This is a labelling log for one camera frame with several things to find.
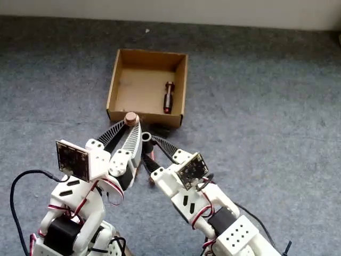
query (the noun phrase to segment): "red and white wire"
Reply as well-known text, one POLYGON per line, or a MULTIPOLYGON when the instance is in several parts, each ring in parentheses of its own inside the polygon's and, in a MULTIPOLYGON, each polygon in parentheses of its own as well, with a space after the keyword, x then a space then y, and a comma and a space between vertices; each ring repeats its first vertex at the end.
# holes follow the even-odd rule
POLYGON ((210 208, 211 208, 211 211, 210 211, 209 215, 203 216, 204 218, 207 218, 207 217, 210 217, 210 216, 212 216, 212 215, 214 214, 214 207, 213 207, 212 202, 210 201, 210 199, 209 199, 208 196, 206 195, 206 193, 203 192, 203 191, 201 191, 201 192, 202 192, 202 194, 204 195, 204 197, 206 198, 206 200, 208 200, 208 202, 209 202, 209 204, 210 204, 210 208))
POLYGON ((212 246, 215 244, 215 242, 216 242, 216 239, 213 239, 213 240, 211 240, 211 241, 205 242, 205 243, 202 245, 202 248, 204 248, 204 249, 205 249, 206 247, 210 246, 210 249, 209 249, 209 251, 207 251, 207 252, 205 253, 205 256, 207 256, 207 255, 209 255, 209 254, 214 255, 214 254, 213 254, 213 250, 212 250, 212 246))
POLYGON ((203 177, 202 179, 203 179, 203 180, 205 180, 205 181, 207 181, 207 180, 208 180, 208 178, 207 178, 207 177, 203 177))
POLYGON ((42 238, 44 238, 46 236, 46 234, 43 234, 41 229, 38 229, 38 235, 42 238))
MULTIPOLYGON (((66 215, 69 217, 69 218, 73 218, 71 213, 74 213, 69 207, 66 208, 66 207, 60 207, 60 206, 56 206, 56 205, 52 205, 52 204, 49 204, 47 206, 48 209, 53 209, 53 210, 61 210, 61 211, 65 211, 66 212, 66 215)), ((75 215, 77 216, 77 218, 79 219, 79 223, 81 225, 84 224, 84 220, 79 216, 79 214, 75 215)))
POLYGON ((102 181, 104 181, 105 183, 107 183, 108 185, 110 185, 113 189, 115 189, 121 196, 121 201, 118 203, 118 204, 114 204, 112 203, 110 200, 109 200, 109 197, 108 197, 108 201, 111 205, 113 206, 117 206, 117 205, 120 205, 124 199, 124 194, 123 194, 123 191, 116 185, 114 184, 113 182, 111 182, 110 180, 108 179, 102 179, 102 181))
POLYGON ((212 245, 212 244, 214 244, 215 243, 215 239, 213 239, 213 240, 211 240, 211 241, 207 241, 207 242, 205 242, 203 245, 202 245, 202 248, 203 249, 205 249, 206 247, 208 247, 208 246, 210 246, 210 245, 212 245))
POLYGON ((33 246, 34 246, 34 242, 37 241, 37 236, 35 234, 31 234, 30 235, 30 255, 33 255, 33 246))
POLYGON ((202 216, 202 214, 204 212, 206 212, 208 209, 210 209, 211 206, 210 205, 206 205, 204 206, 199 212, 198 214, 195 216, 195 218, 192 221, 192 228, 195 229, 194 225, 196 224, 197 220, 202 216))
POLYGON ((75 216, 77 216, 80 212, 80 210, 82 209, 82 207, 84 206, 84 204, 86 203, 87 199, 86 197, 90 194, 91 191, 93 191, 95 189, 95 187, 97 186, 98 180, 93 183, 91 189, 88 191, 88 193, 86 193, 84 199, 82 200, 82 202, 77 206, 77 208, 74 211, 74 214, 70 217, 71 219, 74 218, 75 216))

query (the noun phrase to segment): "white wall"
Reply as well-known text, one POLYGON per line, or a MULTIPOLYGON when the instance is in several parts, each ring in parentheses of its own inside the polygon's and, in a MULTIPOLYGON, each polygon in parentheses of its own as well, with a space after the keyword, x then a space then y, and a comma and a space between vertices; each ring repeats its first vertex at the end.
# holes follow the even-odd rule
POLYGON ((0 14, 341 29, 341 0, 0 0, 0 14))

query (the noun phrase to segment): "cardboard box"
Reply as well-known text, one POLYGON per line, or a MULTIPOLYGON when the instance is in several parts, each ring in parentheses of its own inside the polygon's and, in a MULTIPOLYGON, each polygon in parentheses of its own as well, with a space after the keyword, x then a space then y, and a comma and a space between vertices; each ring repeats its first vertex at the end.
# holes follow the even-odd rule
POLYGON ((120 49, 117 51, 108 95, 112 121, 129 111, 142 122, 180 127, 185 110, 188 56, 169 52, 120 49), (165 84, 175 83, 171 114, 164 114, 165 84))

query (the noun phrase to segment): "circuit board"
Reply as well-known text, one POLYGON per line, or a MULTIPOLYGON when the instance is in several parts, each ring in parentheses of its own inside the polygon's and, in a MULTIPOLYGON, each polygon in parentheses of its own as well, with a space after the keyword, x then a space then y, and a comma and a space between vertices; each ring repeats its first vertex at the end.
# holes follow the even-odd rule
POLYGON ((198 154, 191 159, 184 167, 176 172, 186 190, 189 190, 195 182, 203 178, 208 168, 201 156, 198 154))
POLYGON ((89 157, 86 150, 56 141, 59 170, 89 182, 89 157))

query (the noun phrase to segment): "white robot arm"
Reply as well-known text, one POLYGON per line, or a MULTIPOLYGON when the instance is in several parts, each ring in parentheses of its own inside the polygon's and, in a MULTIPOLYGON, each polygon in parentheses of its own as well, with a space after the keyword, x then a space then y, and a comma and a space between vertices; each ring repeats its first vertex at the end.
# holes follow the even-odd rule
POLYGON ((144 167, 183 219, 205 234, 203 255, 281 256, 251 221, 240 215, 239 208, 219 186, 211 182, 213 176, 199 153, 190 154, 147 133, 142 136, 148 138, 143 140, 144 167), (173 164, 164 168, 153 161, 148 156, 153 145, 158 145, 173 164))
POLYGON ((105 222, 102 195, 119 205, 124 191, 134 183, 140 164, 142 139, 138 116, 127 125, 121 121, 85 148, 61 140, 56 142, 60 171, 69 180, 51 193, 48 212, 40 224, 32 255, 124 255, 115 228, 105 222), (111 152, 130 129, 125 143, 111 152))

